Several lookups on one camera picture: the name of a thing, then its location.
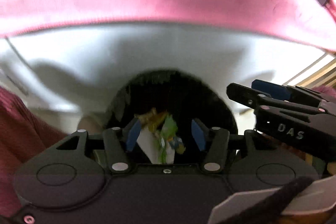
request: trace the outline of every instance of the metal rivet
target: metal rivet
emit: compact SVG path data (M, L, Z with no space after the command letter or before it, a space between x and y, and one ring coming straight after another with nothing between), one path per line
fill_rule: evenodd
M35 219L34 217L27 215L23 218L24 222L27 224L34 224L35 223Z
M204 169L207 171L218 171L221 166L215 162L209 162L204 165Z
M115 171L125 171L128 168L128 164L124 162L117 162L112 165L112 169Z

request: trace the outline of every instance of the dark red fabric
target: dark red fabric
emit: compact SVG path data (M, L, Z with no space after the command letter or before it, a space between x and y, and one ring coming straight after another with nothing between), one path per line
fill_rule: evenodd
M12 186L16 169L65 136L0 87L0 215L9 217L20 208Z
M332 87L329 86L325 86L325 85L320 85L317 87L312 88L312 90L324 93L324 94L328 94L330 96L334 96L336 98L336 90L333 89Z

